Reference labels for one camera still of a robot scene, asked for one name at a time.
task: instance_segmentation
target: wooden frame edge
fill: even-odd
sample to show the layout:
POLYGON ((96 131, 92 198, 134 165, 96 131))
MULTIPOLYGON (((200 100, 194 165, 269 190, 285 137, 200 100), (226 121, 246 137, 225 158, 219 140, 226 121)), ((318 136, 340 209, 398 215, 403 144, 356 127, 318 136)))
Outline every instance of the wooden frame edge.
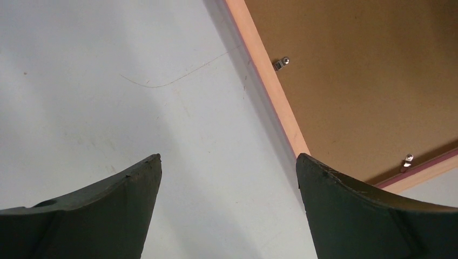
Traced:
MULTIPOLYGON (((289 105, 289 101, 285 96, 285 92, 283 91, 277 74, 271 64, 258 30, 254 25, 254 21, 248 7, 246 6, 245 0, 225 0, 225 2, 240 36, 245 43, 245 47, 251 57, 254 69, 261 79, 264 89, 267 92, 294 155, 296 158, 300 153, 307 153, 310 155, 304 136, 302 135, 298 122, 296 121, 291 106, 289 105)), ((392 193, 400 193, 403 190, 414 187, 422 182, 445 173, 454 167, 458 167, 458 155, 421 169, 416 173, 412 173, 413 169, 415 169, 413 168, 412 171, 409 174, 406 173, 405 177, 402 179, 389 179, 385 181, 385 183, 388 182, 389 184, 379 188, 392 193)))
POLYGON ((225 1, 235 25, 239 30, 242 40, 245 43, 248 54, 251 56, 254 69, 261 79, 294 155, 298 157, 300 153, 310 154, 307 144, 305 143, 304 136, 300 131, 298 122, 294 117, 293 110, 289 105, 288 99, 286 99, 285 92, 281 87, 280 81, 278 81, 277 74, 271 64, 267 51, 262 43, 258 30, 254 25, 254 21, 251 18, 251 14, 245 1, 225 1))

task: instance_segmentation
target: brown backing board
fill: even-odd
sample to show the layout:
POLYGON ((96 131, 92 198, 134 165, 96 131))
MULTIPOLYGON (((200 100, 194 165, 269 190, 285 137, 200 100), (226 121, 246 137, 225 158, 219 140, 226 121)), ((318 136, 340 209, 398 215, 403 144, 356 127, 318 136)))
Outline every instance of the brown backing board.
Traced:
POLYGON ((246 4, 315 158, 376 183, 458 146, 456 1, 246 4))

